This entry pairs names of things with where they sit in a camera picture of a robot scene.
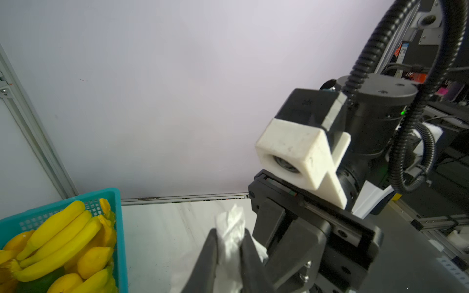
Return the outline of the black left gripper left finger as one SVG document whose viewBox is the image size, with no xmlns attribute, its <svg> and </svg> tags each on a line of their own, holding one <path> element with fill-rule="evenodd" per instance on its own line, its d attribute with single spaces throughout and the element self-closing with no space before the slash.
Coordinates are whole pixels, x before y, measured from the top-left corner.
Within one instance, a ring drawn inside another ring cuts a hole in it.
<svg viewBox="0 0 469 293">
<path fill-rule="evenodd" d="M 212 228 L 182 293 L 212 293 L 218 259 L 217 231 Z"/>
</svg>

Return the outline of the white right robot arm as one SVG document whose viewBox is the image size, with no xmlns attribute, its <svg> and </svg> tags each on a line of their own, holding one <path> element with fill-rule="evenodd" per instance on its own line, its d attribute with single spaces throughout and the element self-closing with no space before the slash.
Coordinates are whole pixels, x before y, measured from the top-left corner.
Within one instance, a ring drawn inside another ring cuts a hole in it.
<svg viewBox="0 0 469 293">
<path fill-rule="evenodd" d="M 381 250 L 365 217 L 387 200 L 391 145 L 420 86 L 371 74 L 348 98 L 345 82 L 294 89 L 255 145 L 253 238 L 268 259 L 244 272 L 247 292 L 356 291 Z"/>
</svg>

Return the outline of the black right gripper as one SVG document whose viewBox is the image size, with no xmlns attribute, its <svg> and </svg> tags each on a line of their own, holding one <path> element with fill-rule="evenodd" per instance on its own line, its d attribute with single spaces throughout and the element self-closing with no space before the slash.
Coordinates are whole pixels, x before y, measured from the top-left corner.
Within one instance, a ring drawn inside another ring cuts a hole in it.
<svg viewBox="0 0 469 293">
<path fill-rule="evenodd" d="M 381 250 L 382 230 L 262 170 L 248 187 L 253 238 L 278 293 L 358 291 Z"/>
</svg>

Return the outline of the white plastic grocery bag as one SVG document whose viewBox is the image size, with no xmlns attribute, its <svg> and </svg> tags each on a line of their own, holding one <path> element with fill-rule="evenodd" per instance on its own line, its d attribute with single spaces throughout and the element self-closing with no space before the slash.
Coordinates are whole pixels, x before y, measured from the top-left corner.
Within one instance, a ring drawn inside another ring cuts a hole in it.
<svg viewBox="0 0 469 293">
<path fill-rule="evenodd" d="M 215 217 L 217 231 L 218 259 L 213 293 L 240 293 L 243 288 L 241 278 L 240 248 L 244 238 L 246 220 L 244 209 L 234 205 L 230 210 Z M 269 258 L 267 248 L 251 236 L 260 260 Z M 175 265 L 171 277 L 171 293 L 182 293 L 203 246 L 183 255 Z"/>
</svg>

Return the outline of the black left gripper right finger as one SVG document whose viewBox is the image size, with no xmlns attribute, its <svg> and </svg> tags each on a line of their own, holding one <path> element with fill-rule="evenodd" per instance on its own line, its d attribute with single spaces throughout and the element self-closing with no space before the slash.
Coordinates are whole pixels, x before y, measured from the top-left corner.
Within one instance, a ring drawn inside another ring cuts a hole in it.
<svg viewBox="0 0 469 293">
<path fill-rule="evenodd" d="M 267 276 L 266 269 L 256 251 L 254 241 L 248 229 L 240 248 L 242 293 L 274 293 L 275 289 Z"/>
</svg>

